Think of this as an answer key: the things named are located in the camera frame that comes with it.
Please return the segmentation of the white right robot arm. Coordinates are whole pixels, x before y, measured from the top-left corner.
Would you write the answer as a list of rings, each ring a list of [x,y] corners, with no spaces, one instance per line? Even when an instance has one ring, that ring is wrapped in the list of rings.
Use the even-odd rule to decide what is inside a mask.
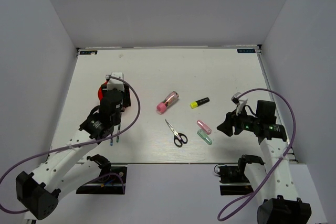
[[[276,123],[276,104],[259,100],[256,113],[249,115],[246,100],[234,98],[233,102],[236,109],[226,114],[217,129],[227,136],[254,133],[263,155],[243,155],[237,168],[225,175],[250,182],[253,192],[245,197],[257,198],[258,223],[307,223],[311,206],[301,200],[295,188],[285,153],[289,146],[286,130]]]

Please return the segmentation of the green gel pen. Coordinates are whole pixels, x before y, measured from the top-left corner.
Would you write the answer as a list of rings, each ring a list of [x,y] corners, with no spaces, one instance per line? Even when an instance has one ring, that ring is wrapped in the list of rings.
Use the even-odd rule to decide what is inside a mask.
[[[119,142],[119,138],[120,138],[120,131],[121,131],[121,123],[118,125],[118,130],[117,130],[117,133],[118,133],[118,135],[117,135],[117,137],[116,137],[116,143],[118,143],[118,142]]]

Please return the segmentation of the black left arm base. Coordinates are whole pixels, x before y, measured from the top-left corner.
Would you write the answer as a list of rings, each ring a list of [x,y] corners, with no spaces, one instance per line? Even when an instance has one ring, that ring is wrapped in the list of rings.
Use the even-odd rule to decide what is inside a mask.
[[[116,175],[109,175],[99,180],[95,180],[88,184],[79,187],[76,190],[77,195],[124,195],[127,183],[127,166],[112,166],[111,173],[116,173],[121,177],[121,180]]]

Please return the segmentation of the yellow cap black highlighter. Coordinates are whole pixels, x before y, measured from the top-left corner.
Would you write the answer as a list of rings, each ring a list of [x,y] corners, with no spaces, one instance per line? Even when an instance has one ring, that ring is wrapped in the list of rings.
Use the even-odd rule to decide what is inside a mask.
[[[196,107],[198,107],[198,106],[201,106],[201,105],[203,105],[203,104],[206,104],[206,103],[208,103],[208,102],[209,102],[209,97],[202,98],[202,99],[199,99],[199,100],[197,100],[197,101],[191,102],[191,103],[190,103],[190,107],[191,107],[192,109],[194,109],[194,108],[196,108]]]

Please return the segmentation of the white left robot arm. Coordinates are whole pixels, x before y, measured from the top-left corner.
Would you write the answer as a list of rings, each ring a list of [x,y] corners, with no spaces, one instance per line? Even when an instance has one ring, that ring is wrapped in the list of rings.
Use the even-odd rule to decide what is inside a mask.
[[[110,178],[110,162],[99,154],[86,154],[112,136],[129,103],[128,85],[112,80],[102,84],[100,104],[80,124],[65,150],[56,151],[32,172],[21,172],[16,177],[17,199],[36,219],[47,218],[62,198],[84,183]]]

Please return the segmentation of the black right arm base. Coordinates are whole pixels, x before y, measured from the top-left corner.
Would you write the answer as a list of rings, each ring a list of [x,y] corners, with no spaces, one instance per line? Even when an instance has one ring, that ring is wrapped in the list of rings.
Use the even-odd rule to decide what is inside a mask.
[[[244,196],[254,190],[244,174],[238,172],[238,166],[218,164],[214,174],[219,178],[221,196]]]

